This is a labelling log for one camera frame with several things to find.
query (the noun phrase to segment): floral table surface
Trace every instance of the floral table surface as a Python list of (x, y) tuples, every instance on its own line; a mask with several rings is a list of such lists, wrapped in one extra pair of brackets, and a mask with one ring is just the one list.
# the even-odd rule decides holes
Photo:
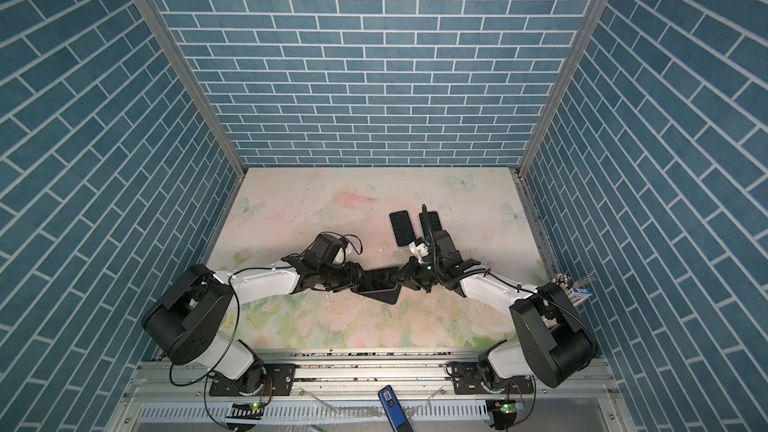
[[(266, 265), (301, 252), (323, 231), (355, 234), (366, 269), (402, 265), (389, 213), (408, 210), (420, 235), (421, 204), (437, 210), (464, 258), (524, 283), (545, 272), (506, 168), (251, 168), (209, 268)], [(231, 332), (235, 313), (222, 330)], [(349, 291), (304, 291), (243, 304), (236, 338), (254, 349), (486, 348), (516, 340), (510, 318), (436, 286), (403, 288), (388, 305)]]

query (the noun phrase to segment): black mounting plate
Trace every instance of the black mounting plate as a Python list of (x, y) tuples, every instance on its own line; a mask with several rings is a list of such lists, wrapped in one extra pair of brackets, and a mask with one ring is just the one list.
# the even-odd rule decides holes
[[(477, 362), (451, 362), (447, 364), (448, 372), (452, 376), (453, 393), (456, 395), (474, 395), (487, 394), (488, 391), (483, 387), (480, 377), (477, 373)], [(520, 389), (521, 394), (533, 393), (533, 380), (525, 378), (524, 375), (515, 375), (510, 378)], [(512, 393), (516, 393), (517, 388), (512, 388)]]
[[(296, 365), (264, 364), (264, 369), (266, 369), (266, 376), (272, 378), (272, 395), (290, 395), (290, 391), (293, 387), (293, 376), (296, 373)], [(217, 382), (211, 382), (208, 395), (211, 397), (242, 398), (243, 395), (240, 395), (237, 392), (236, 387), (232, 387), (233, 384), (234, 382), (230, 380), (218, 380)], [(264, 397), (269, 397), (269, 394), (264, 393)]]

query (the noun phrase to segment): metal corner post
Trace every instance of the metal corner post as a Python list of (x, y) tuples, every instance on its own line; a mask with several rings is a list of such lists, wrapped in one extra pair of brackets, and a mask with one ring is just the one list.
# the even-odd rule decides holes
[(221, 122), (219, 122), (219, 119), (216, 117), (216, 112), (208, 101), (202, 87), (200, 87), (200, 83), (197, 81), (197, 77), (195, 77), (192, 69), (189, 67), (187, 60), (184, 58), (184, 54), (176, 43), (176, 39), (173, 34), (170, 33), (168, 25), (160, 14), (158, 5), (154, 0), (132, 1), (144, 18), (144, 22), (147, 23), (149, 30), (160, 45), (160, 48), (163, 50), (170, 66), (174, 68), (182, 85), (184, 85), (184, 88), (190, 94), (192, 101), (197, 107), (197, 111), (205, 120), (211, 133), (214, 134), (216, 142), (218, 142), (222, 151), (224, 151), (226, 158), (230, 161), (230, 164), (235, 169), (238, 177), (245, 177), (245, 165), (240, 159), (240, 155), (233, 147), (232, 141), (227, 136)]
[(528, 170), (533, 165), (533, 160), (536, 157), (538, 148), (542, 145), (544, 136), (549, 129), (549, 125), (554, 119), (554, 114), (557, 113), (558, 107), (565, 96), (565, 91), (571, 84), (576, 67), (581, 62), (581, 57), (584, 51), (589, 45), (589, 41), (598, 28), (598, 22), (605, 11), (605, 6), (608, 4), (608, 0), (590, 0), (587, 6), (587, 11), (584, 13), (584, 19), (581, 21), (576, 37), (574, 38), (571, 48), (568, 50), (568, 54), (563, 61), (563, 66), (558, 75), (557, 81), (552, 86), (552, 91), (547, 98), (544, 108), (542, 109), (542, 116), (539, 117), (536, 127), (534, 127), (531, 140), (525, 147), (523, 157), (520, 160), (520, 166), (518, 166), (518, 175), (522, 178), (528, 173)]

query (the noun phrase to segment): blue handheld tool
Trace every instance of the blue handheld tool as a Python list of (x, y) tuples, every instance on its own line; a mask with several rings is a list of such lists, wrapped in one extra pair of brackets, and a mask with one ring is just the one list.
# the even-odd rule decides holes
[(388, 385), (379, 390), (379, 400), (382, 402), (389, 424), (395, 432), (413, 432), (406, 413), (400, 407), (400, 402), (395, 396), (392, 386)]

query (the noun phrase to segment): wall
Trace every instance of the wall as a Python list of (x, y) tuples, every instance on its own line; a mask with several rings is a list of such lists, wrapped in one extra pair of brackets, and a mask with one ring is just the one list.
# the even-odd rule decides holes
[(634, 422), (768, 430), (768, 0), (610, 0), (531, 170)]
[(0, 24), (0, 430), (103, 427), (235, 177), (129, 0)]
[(250, 166), (514, 166), (588, 2), (156, 1)]

